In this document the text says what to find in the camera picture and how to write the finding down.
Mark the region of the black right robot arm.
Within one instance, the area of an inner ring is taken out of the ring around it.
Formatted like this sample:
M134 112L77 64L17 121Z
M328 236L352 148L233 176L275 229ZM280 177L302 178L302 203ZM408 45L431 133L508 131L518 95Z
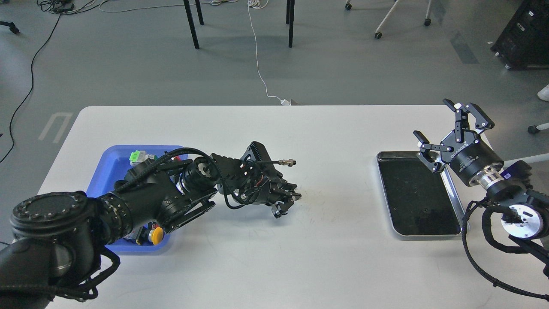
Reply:
M476 209L483 208L486 242L506 254L534 256L543 262L547 276L548 248L537 240L548 236L548 196L533 189L527 162L518 160L505 169L504 161L482 140L481 134L495 124L479 106L449 99L443 103L454 113L455 123L441 143L430 143L418 130L413 133L418 139L417 157L432 173L450 167L465 186L479 185L486 191L482 200L468 203L462 219L461 239L469 262L494 287L548 300L547 294L519 289L488 274L475 262L467 242L469 219Z

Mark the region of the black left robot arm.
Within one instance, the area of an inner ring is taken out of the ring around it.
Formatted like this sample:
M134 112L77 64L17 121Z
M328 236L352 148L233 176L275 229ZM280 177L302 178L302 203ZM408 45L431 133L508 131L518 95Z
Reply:
M245 205L266 205L276 218L301 195L253 141L241 158L189 147L147 158L98 197L83 191L50 192L20 202L10 223L14 241L1 250L1 307L44 309L55 297L84 302L120 266L108 245L154 221L165 233L208 212L217 193Z

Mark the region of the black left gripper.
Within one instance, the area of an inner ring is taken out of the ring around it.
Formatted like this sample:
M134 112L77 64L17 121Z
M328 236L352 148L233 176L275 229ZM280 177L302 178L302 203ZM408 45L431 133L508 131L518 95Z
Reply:
M263 176L263 183L256 186L260 180L245 178L240 186L241 205L269 204L275 218L280 218L298 201L302 194L296 192L297 185L282 182L283 174L277 172L273 177Z

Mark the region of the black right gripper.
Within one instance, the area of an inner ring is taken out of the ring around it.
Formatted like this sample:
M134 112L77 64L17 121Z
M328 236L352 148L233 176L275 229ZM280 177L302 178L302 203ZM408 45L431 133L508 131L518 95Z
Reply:
M500 171L504 161L480 138L479 134L495 127L495 123L484 113L482 108L473 103L454 103L443 99L443 103L455 114L453 131L443 139L443 145L434 145L418 130L413 134L419 142L417 157L433 173L441 173L446 164L466 186L478 184L473 178L485 167ZM469 127L469 116L475 119L474 128ZM441 152L441 160L435 161L432 151Z

